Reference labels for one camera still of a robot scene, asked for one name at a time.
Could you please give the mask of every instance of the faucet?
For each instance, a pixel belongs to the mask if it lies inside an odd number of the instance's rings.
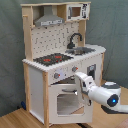
[[[68,49],[72,49],[73,47],[75,47],[75,44],[73,44],[73,42],[72,42],[73,37],[74,37],[75,35],[80,36],[80,41],[82,41],[82,35],[81,35],[80,33],[74,33],[74,34],[71,36],[71,38],[70,38],[70,43],[67,45],[67,48],[68,48]]]

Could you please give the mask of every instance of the gray wall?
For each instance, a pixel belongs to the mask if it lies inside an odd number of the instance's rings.
[[[25,101],[22,64],[25,51],[20,4],[51,1],[71,0],[0,1],[0,116],[14,111],[22,100]],[[107,49],[103,78],[128,88],[128,1],[91,2],[86,43]]]

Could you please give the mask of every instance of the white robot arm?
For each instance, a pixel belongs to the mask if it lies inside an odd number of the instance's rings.
[[[96,86],[93,78],[82,72],[75,74],[75,82],[79,101],[84,103],[84,97],[88,97],[91,103],[95,101],[101,104],[101,108],[108,114],[126,114],[128,105],[120,105],[121,88],[113,82],[106,82],[101,87]]]

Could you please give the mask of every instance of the sink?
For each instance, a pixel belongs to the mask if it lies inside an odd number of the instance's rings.
[[[78,55],[83,55],[83,54],[87,54],[87,53],[94,52],[94,51],[95,51],[95,49],[86,48],[86,47],[77,47],[77,48],[73,48],[73,49],[68,49],[68,50],[66,50],[65,53],[78,56]]]

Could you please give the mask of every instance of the toy kitchen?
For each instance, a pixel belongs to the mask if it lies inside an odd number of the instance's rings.
[[[85,44],[91,2],[22,4],[26,108],[48,128],[92,122],[93,102],[80,103],[74,74],[100,86],[105,48]]]

